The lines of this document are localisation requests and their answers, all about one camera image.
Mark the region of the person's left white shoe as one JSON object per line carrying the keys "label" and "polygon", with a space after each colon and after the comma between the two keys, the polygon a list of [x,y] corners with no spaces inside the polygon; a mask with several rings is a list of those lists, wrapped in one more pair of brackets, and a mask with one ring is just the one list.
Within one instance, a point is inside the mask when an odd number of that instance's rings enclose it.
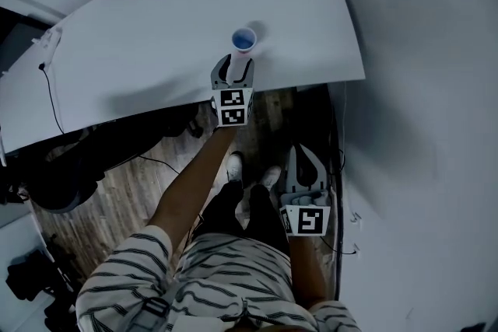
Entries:
{"label": "person's left white shoe", "polygon": [[242,181],[243,177],[243,158],[238,152],[230,154],[226,161],[226,175],[228,181]]}

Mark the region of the person's white shoe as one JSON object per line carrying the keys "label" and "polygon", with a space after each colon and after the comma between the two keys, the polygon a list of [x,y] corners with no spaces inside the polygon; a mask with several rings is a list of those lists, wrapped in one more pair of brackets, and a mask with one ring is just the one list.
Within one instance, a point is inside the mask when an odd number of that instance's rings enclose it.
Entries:
{"label": "person's white shoe", "polygon": [[282,169],[280,166],[271,166],[269,167],[263,174],[259,183],[263,187],[265,187],[268,191],[271,191],[272,188],[278,182],[281,176]]}
{"label": "person's white shoe", "polygon": [[238,152],[230,154],[226,161],[226,175],[228,181],[242,181],[243,177],[243,158]]}

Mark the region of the red plastic cup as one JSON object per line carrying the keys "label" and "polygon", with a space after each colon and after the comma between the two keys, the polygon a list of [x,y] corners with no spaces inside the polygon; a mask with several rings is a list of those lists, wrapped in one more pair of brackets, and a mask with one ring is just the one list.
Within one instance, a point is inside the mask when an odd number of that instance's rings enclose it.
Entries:
{"label": "red plastic cup", "polygon": [[241,27],[231,36],[233,47],[241,54],[250,52],[258,42],[257,34],[250,27]]}

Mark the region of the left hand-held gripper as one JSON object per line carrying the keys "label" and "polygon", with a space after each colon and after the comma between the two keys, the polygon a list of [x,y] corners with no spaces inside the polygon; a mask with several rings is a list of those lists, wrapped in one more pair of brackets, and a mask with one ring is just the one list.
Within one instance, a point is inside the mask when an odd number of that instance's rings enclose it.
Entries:
{"label": "left hand-held gripper", "polygon": [[232,54],[220,59],[211,72],[211,106],[219,127],[247,125],[252,107],[254,90],[254,60],[237,58],[232,71],[232,85],[226,80]]}

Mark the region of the black skirting board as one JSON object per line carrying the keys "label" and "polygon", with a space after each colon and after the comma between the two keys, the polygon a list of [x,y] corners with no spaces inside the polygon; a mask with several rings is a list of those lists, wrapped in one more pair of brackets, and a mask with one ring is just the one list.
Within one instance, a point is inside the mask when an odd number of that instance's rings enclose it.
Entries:
{"label": "black skirting board", "polygon": [[344,207],[343,207],[343,183],[342,170],[345,165],[345,150],[342,139],[344,133],[344,117],[346,108],[347,84],[329,83],[328,94],[331,103],[331,122],[329,131],[330,148],[330,173],[331,186],[335,191],[335,243],[333,252],[335,253],[335,287],[334,298],[339,300],[342,287],[342,260],[343,238],[344,238]]}

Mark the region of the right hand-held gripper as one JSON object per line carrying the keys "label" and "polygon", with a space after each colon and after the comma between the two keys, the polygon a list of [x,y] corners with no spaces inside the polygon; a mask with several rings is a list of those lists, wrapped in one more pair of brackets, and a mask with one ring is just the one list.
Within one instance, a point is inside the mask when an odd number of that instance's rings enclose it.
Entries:
{"label": "right hand-held gripper", "polygon": [[306,146],[296,143],[286,162],[286,191],[280,197],[280,218],[287,236],[324,236],[331,202],[328,171]]}

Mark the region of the person's right forearm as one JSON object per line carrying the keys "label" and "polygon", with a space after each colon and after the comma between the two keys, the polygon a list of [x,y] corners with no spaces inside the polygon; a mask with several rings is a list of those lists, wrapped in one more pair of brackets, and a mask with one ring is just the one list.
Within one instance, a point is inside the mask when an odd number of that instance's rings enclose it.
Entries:
{"label": "person's right forearm", "polygon": [[289,258],[296,302],[303,308],[310,309],[326,301],[327,286],[311,238],[290,237]]}

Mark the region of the person's black trousers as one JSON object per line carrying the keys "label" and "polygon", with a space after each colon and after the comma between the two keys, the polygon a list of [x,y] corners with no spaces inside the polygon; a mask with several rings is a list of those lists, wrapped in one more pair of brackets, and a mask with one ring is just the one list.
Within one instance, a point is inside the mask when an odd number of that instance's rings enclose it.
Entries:
{"label": "person's black trousers", "polygon": [[255,239],[284,254],[289,254],[286,231],[271,201],[268,189],[260,184],[251,188],[250,217],[245,228],[235,215],[243,197],[244,189],[240,181],[226,183],[203,211],[202,221],[195,229],[193,238],[197,239],[208,233],[223,233]]}

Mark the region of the black office chair with headrest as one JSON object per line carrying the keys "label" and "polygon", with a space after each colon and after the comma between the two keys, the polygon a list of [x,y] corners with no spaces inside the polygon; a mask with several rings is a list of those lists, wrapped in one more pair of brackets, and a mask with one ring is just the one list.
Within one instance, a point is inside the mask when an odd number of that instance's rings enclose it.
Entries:
{"label": "black office chair with headrest", "polygon": [[60,135],[29,145],[0,164],[0,204],[31,200],[52,213],[87,201],[104,174],[143,153],[163,138],[184,131],[200,138],[198,104],[154,110]]}

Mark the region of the person's right white shoe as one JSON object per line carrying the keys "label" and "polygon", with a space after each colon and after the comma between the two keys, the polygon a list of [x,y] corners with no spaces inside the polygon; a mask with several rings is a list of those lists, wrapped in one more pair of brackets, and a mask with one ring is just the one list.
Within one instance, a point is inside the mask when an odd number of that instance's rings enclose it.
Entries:
{"label": "person's right white shoe", "polygon": [[278,182],[281,176],[282,169],[280,166],[271,166],[269,167],[263,174],[259,183],[263,187],[265,187],[268,191],[271,191],[272,188]]}

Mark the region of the person's left forearm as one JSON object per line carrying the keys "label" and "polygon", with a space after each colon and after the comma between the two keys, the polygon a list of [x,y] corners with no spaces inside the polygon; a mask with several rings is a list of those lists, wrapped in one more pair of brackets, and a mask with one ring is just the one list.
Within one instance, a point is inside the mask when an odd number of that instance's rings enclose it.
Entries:
{"label": "person's left forearm", "polygon": [[149,224],[161,228],[174,249],[202,210],[236,133],[235,127],[217,129],[160,198]]}

